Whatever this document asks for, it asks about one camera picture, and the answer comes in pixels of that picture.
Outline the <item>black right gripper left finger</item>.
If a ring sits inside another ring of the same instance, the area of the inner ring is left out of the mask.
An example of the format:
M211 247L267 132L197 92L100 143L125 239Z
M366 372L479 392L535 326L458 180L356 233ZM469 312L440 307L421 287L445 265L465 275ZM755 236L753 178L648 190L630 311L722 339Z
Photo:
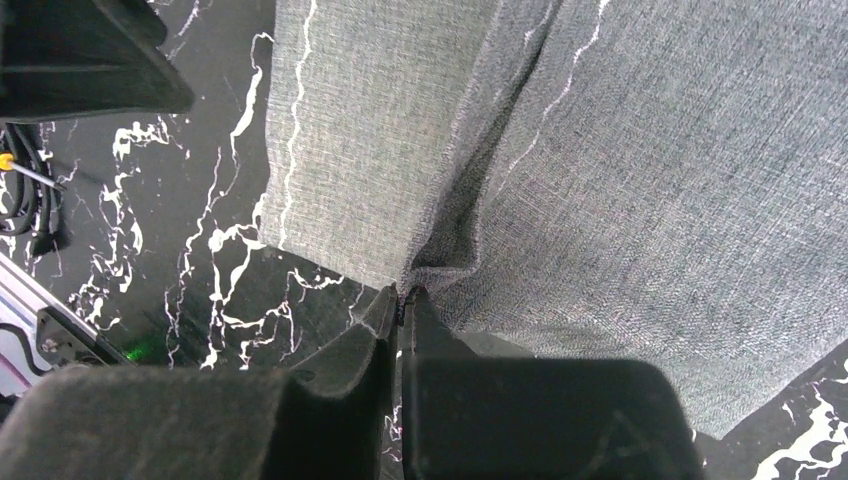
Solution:
M375 479L399 297L289 369L75 367L1 430L5 479Z

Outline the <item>grey fabric napkin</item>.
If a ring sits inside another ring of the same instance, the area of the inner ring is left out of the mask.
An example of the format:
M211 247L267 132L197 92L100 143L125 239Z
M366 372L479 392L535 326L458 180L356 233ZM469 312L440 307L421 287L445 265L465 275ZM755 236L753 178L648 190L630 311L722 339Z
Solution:
M847 338L843 1L280 1L260 237L650 362L720 437Z

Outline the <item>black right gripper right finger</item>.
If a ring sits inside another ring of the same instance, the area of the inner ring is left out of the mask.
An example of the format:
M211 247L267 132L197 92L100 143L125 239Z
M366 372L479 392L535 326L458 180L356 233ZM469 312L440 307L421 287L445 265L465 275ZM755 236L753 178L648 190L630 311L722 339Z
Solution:
M678 398L624 359L476 354L412 289L401 314L408 479L700 479Z

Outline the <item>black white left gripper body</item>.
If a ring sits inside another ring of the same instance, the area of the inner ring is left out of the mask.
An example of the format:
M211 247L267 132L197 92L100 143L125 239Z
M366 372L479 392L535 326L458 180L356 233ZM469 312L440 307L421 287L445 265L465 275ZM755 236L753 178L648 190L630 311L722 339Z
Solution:
M160 51L166 38L145 1L4 1L1 119L185 113L194 94Z

